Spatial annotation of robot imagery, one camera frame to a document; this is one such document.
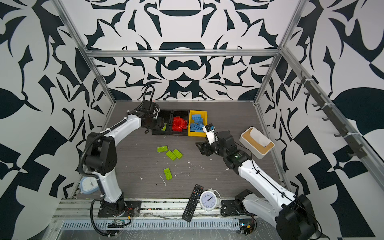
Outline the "blue lego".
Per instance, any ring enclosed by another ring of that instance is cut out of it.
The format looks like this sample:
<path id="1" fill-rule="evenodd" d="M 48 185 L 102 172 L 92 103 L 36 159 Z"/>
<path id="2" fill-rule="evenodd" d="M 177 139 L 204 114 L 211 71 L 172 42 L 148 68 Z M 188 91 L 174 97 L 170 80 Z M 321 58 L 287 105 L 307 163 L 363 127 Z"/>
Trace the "blue lego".
<path id="1" fill-rule="evenodd" d="M 203 121 L 204 119 L 201 115 L 192 115 L 190 131 L 195 133 L 203 133 L 203 127 L 205 126 Z"/>

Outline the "green square lego plate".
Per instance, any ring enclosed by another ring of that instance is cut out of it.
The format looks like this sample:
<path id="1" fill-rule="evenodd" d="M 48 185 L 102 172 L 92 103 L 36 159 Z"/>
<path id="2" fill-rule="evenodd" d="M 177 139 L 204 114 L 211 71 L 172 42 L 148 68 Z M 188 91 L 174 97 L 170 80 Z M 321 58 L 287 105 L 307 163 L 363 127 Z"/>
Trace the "green square lego plate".
<path id="1" fill-rule="evenodd" d="M 173 151 L 168 151 L 166 153 L 166 156 L 170 158 L 172 161 L 174 161 L 176 159 L 181 159 L 183 157 L 183 154 L 179 150 L 175 149 Z"/>

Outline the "red arch lego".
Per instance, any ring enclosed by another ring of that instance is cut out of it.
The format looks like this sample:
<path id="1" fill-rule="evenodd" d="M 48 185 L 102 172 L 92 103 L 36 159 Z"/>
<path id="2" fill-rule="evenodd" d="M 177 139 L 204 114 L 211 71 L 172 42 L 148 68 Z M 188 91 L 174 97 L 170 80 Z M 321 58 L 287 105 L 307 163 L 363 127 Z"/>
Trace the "red arch lego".
<path id="1" fill-rule="evenodd" d="M 174 117 L 172 124 L 172 131 L 182 132 L 188 128 L 188 122 L 181 117 Z"/>

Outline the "green small lego brick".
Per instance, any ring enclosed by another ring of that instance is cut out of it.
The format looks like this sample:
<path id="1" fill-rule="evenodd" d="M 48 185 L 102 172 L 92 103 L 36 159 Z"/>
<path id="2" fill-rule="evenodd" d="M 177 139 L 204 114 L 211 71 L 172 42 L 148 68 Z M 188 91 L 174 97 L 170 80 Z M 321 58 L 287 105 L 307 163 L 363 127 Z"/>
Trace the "green small lego brick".
<path id="1" fill-rule="evenodd" d="M 157 147 L 158 153 L 163 153 L 163 152 L 167 152 L 167 151 L 168 151 L 168 146 Z"/>

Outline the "green L-shaped lego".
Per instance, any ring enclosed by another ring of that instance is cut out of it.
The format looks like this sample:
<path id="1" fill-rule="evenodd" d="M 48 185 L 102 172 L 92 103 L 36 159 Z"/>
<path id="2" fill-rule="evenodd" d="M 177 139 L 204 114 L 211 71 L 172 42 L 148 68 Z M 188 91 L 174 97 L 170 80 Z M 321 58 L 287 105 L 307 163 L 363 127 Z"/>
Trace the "green L-shaped lego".
<path id="1" fill-rule="evenodd" d="M 163 128 L 161 129 L 161 131 L 165 131 L 167 129 L 167 123 L 164 123 L 164 126 Z"/>

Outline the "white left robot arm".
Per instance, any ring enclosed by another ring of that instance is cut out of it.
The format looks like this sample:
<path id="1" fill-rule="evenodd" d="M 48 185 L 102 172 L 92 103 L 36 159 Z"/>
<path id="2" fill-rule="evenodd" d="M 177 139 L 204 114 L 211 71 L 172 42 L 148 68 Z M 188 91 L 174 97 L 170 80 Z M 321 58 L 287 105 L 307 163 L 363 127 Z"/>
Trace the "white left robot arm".
<path id="1" fill-rule="evenodd" d="M 80 156 L 78 170 L 86 177 L 96 179 L 101 190 L 101 208 L 110 216 L 120 216 L 127 212 L 124 193 L 118 185 L 116 165 L 118 161 L 117 146 L 129 134 L 144 129 L 161 130 L 165 123 L 158 116 L 160 107 L 153 102 L 154 86 L 147 86 L 143 101 L 118 123 L 103 132 L 88 135 L 86 146 Z"/>

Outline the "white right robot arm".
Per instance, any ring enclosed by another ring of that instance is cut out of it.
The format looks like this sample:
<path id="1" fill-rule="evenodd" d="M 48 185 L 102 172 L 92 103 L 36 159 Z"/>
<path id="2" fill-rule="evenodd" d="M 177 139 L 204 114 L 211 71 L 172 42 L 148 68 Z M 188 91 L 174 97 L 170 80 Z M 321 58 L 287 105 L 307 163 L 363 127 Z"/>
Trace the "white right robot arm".
<path id="1" fill-rule="evenodd" d="M 230 131 L 216 132 L 213 125 L 204 127 L 206 141 L 197 142 L 202 155 L 216 154 L 226 166 L 254 186 L 265 199 L 247 191 L 237 197 L 242 208 L 276 228 L 282 240 L 318 240 L 323 229 L 315 217 L 311 201 L 297 196 L 267 175 L 243 150 L 238 149 Z"/>

